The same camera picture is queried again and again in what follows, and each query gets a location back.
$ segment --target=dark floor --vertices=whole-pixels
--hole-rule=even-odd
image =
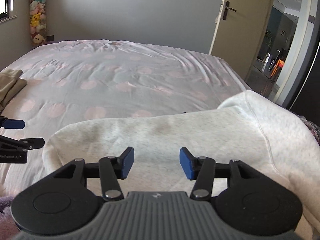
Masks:
[[[279,87],[269,79],[270,72],[268,68],[265,67],[263,72],[262,68],[263,62],[257,60],[252,68],[247,84],[254,92],[257,92],[269,100],[273,100]]]

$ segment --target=polka dot bedsheet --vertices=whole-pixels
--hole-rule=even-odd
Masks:
[[[40,46],[8,68],[27,86],[3,116],[23,130],[0,134],[45,140],[68,124],[98,118],[151,117],[216,109],[249,89],[228,64],[198,52],[128,41],[62,41]],[[1,195],[15,195],[45,176],[42,150],[27,164],[0,164]]]

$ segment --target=hanging toy organizer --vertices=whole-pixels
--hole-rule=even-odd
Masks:
[[[46,0],[30,0],[30,33],[34,48],[44,45],[47,39],[45,3]]]

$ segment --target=white garment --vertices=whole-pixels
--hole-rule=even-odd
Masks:
[[[128,191],[179,191],[190,193],[179,164],[179,150],[208,156],[218,163],[238,158],[298,195],[304,217],[297,233],[312,239],[320,231],[320,147],[304,123],[294,114],[262,96],[245,91],[224,101],[218,109],[152,118],[91,120],[68,125],[45,146],[43,160],[48,173],[74,158],[97,162],[134,147],[135,161],[126,180]],[[225,189],[215,181],[214,194]],[[100,193],[97,180],[88,188]]]

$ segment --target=door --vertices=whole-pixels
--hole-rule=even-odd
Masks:
[[[256,60],[273,0],[222,0],[209,54],[224,59],[242,79]]]

